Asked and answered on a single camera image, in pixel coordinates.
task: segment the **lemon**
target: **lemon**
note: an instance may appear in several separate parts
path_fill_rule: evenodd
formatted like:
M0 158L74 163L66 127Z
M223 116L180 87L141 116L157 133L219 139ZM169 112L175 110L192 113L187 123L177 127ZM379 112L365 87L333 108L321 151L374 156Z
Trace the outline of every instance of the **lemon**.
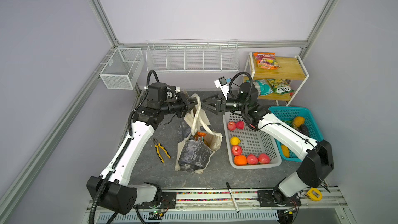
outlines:
M231 145L233 146L237 146L240 143L239 138L237 137L231 137L231 139L229 140L229 142L231 143Z
M282 154L285 156L285 157L287 157L287 158L289 158L289 148L288 147L286 147L286 146L284 146L284 145L281 145L281 150L282 150Z

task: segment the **orange snack bag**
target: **orange snack bag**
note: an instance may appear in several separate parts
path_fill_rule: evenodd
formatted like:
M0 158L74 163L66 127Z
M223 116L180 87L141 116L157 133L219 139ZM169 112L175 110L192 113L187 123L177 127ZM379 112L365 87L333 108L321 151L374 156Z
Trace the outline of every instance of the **orange snack bag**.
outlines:
M264 69L278 69L281 67L275 60L275 53L254 52L253 56L256 59L257 67Z

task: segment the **wooden shelf board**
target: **wooden shelf board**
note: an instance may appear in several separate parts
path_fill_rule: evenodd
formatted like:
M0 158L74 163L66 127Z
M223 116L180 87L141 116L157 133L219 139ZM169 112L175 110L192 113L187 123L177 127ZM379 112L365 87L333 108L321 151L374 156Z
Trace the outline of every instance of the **wooden shelf board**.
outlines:
M272 100L272 101L290 101L290 94L286 93L286 94L277 94L277 93L270 93L268 95L265 96L259 96L259 99L268 99L268 100Z
M254 62L254 79L285 79L304 81L305 74L296 58L275 57L281 66L278 69L264 69L257 67L256 60L252 56Z

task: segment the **yellow fruit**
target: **yellow fruit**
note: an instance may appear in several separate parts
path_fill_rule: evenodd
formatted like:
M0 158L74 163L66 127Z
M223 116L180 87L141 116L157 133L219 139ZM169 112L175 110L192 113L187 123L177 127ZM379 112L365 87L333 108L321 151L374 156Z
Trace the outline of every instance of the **yellow fruit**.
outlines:
M294 118L293 122L292 122L292 126L293 127L299 127L302 124L304 124L305 118L301 117L301 116L297 116L296 118Z
M285 157L289 158L289 156L290 156L290 154L289 154L289 148L286 147L286 146L284 146L284 145L281 145L281 150L282 150L282 154L283 154Z
M229 140L229 142L231 143L231 145L233 146L237 146L240 143L239 138L237 137L231 137L231 139Z

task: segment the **gray marble floor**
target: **gray marble floor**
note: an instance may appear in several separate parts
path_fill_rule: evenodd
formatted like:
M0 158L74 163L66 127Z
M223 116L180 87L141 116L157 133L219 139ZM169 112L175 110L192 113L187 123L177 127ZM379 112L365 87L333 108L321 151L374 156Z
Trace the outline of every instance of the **gray marble floor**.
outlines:
M193 93L197 93L201 98L204 98L216 94L218 91L188 92L189 95ZM260 100L259 103L267 107L275 105L275 101ZM222 115L206 113L214 130L224 136ZM164 122L168 121L170 117L166 116ZM172 158L168 159L161 151L160 153L165 160L165 163L162 164L157 157L152 141L147 142L131 174L131 185L152 182L161 185L164 189L224 188L225 182L228 181L231 187L274 187L284 177L296 171L300 165L298 162L282 160L280 166L268 169L235 169L229 163L226 141L223 137L221 148L211 157L203 174L174 171L178 143L176 137L181 121L182 119L174 118L170 124L159 126L153 135L167 149Z

